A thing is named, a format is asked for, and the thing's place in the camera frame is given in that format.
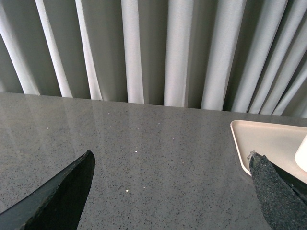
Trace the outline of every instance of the white plastic tray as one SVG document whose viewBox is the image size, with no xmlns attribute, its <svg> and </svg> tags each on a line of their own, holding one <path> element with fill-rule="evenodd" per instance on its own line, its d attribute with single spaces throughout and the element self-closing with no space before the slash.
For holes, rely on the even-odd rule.
<svg viewBox="0 0 307 230">
<path fill-rule="evenodd" d="M 250 175 L 247 160 L 256 151 L 307 184 L 307 172 L 294 160 L 294 155 L 307 134 L 307 127 L 235 120 L 230 124 L 243 170 Z"/>
</svg>

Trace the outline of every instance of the curtain fold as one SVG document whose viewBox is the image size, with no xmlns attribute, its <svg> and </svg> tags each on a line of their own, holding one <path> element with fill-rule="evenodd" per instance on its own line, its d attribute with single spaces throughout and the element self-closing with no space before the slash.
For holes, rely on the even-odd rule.
<svg viewBox="0 0 307 230">
<path fill-rule="evenodd" d="M 286 0 L 266 0 L 263 3 L 257 28 L 239 81 L 232 112 L 245 113 L 256 89 L 264 62 L 285 10 Z"/>
<path fill-rule="evenodd" d="M 306 0 L 0 0 L 0 92 L 307 117 Z"/>
<path fill-rule="evenodd" d="M 170 0 L 167 20 L 164 105 L 188 104 L 188 54 L 193 1 Z"/>
<path fill-rule="evenodd" d="M 222 110 L 246 0 L 219 1 L 215 18 L 202 109 Z"/>
<path fill-rule="evenodd" d="M 307 1 L 293 1 L 293 5 L 283 16 L 283 21 L 279 27 L 279 34 L 276 37 L 276 46 L 273 48 L 272 56 L 268 60 L 268 66 L 262 72 L 262 81 L 254 101 L 249 109 L 249 113 L 257 114 L 260 112 L 265 98 L 271 88 L 277 71 L 283 61 L 283 58 L 290 46 L 290 43 L 296 33 L 296 30 L 306 12 Z"/>
</svg>

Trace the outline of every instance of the gray countertop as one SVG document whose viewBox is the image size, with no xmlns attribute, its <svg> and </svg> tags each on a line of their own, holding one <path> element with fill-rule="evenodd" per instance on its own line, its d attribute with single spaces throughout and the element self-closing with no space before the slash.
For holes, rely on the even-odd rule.
<svg viewBox="0 0 307 230">
<path fill-rule="evenodd" d="M 307 119 L 0 93 L 0 212 L 86 150 L 80 230 L 270 229 L 241 168 L 233 120 Z"/>
</svg>

